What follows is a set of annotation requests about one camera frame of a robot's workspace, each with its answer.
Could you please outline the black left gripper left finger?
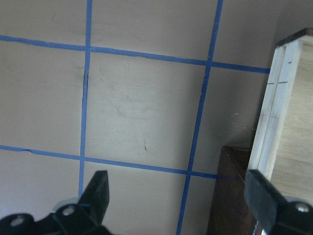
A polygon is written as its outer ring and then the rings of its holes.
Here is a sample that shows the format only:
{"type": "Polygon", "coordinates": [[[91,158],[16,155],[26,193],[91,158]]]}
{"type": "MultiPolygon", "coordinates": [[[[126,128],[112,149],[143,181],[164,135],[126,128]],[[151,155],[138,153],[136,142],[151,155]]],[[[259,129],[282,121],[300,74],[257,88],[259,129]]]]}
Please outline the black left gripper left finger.
{"type": "Polygon", "coordinates": [[[97,224],[101,225],[110,201],[109,179],[106,170],[94,173],[83,194],[78,200],[87,215],[97,224]]]}

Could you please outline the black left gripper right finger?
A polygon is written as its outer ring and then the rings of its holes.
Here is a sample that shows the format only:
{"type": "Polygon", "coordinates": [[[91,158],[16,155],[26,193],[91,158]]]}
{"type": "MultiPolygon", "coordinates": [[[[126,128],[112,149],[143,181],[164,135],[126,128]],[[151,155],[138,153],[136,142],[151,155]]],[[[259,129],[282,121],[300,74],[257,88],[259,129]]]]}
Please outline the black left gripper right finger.
{"type": "Polygon", "coordinates": [[[266,233],[270,233],[287,200],[257,169],[246,171],[245,202],[266,233]]]}

